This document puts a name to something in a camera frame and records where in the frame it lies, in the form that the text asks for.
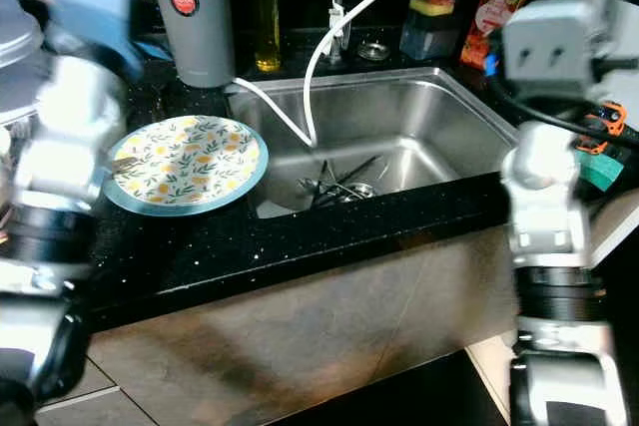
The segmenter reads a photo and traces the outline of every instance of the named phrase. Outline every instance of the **stainless steel sink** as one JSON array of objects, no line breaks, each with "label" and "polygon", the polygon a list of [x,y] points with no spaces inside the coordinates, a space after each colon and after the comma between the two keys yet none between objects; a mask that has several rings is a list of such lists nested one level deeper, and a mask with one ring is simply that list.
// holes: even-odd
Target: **stainless steel sink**
[{"label": "stainless steel sink", "polygon": [[[258,85],[306,130],[301,79]],[[313,194],[298,179],[318,179],[324,160],[339,178],[377,156],[351,180],[385,195],[495,172],[514,144],[514,129],[441,69],[314,79],[314,151],[255,95],[235,86],[228,94],[232,117],[269,147],[251,192],[259,217],[308,209]]]}]

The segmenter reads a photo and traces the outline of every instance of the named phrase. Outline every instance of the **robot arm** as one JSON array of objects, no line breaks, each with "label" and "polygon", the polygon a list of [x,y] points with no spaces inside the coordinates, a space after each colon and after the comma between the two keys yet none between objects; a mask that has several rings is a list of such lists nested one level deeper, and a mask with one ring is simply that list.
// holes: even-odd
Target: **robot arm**
[{"label": "robot arm", "polygon": [[[501,171],[511,199],[509,244],[520,303],[510,366],[513,426],[630,424],[605,290],[591,274],[588,217],[573,197],[579,165],[572,145],[576,133],[639,144],[570,121],[600,105],[605,73],[638,66],[636,59],[606,55],[618,19],[614,4],[533,2],[506,23],[486,66],[497,96],[535,119],[520,127],[519,145]],[[499,69],[516,98],[497,80]]]},{"label": "robot arm", "polygon": [[47,37],[58,55],[16,170],[0,258],[0,424],[31,424],[38,405],[68,392],[84,370],[93,204],[107,151],[124,134],[125,80],[141,71],[128,16],[129,0],[50,6]]}]

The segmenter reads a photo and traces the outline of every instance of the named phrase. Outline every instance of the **floral plate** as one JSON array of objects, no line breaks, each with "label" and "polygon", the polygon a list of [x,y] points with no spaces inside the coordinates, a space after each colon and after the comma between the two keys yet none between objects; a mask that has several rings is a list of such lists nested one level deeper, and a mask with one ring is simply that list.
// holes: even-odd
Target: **floral plate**
[{"label": "floral plate", "polygon": [[190,115],[137,130],[110,158],[138,160],[106,182],[105,194],[114,204],[151,216],[183,216],[244,195],[266,171],[269,153],[244,124]]}]

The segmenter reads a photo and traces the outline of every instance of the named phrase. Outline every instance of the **glass bottle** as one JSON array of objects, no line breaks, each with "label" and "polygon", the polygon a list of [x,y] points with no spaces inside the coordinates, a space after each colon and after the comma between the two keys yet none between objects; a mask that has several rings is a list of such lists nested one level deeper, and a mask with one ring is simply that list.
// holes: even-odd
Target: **glass bottle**
[{"label": "glass bottle", "polygon": [[256,28],[256,65],[262,72],[280,67],[280,15],[278,0],[252,0]]}]

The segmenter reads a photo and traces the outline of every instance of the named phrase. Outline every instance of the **sink drain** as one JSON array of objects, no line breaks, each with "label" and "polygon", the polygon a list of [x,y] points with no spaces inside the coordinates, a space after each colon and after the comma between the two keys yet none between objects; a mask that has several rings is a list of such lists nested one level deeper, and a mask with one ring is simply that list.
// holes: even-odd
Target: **sink drain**
[{"label": "sink drain", "polygon": [[352,194],[340,197],[339,200],[343,203],[355,202],[362,199],[371,199],[372,197],[377,196],[377,192],[375,191],[375,189],[369,184],[365,184],[364,182],[347,184],[345,185],[345,187],[349,189]]}]

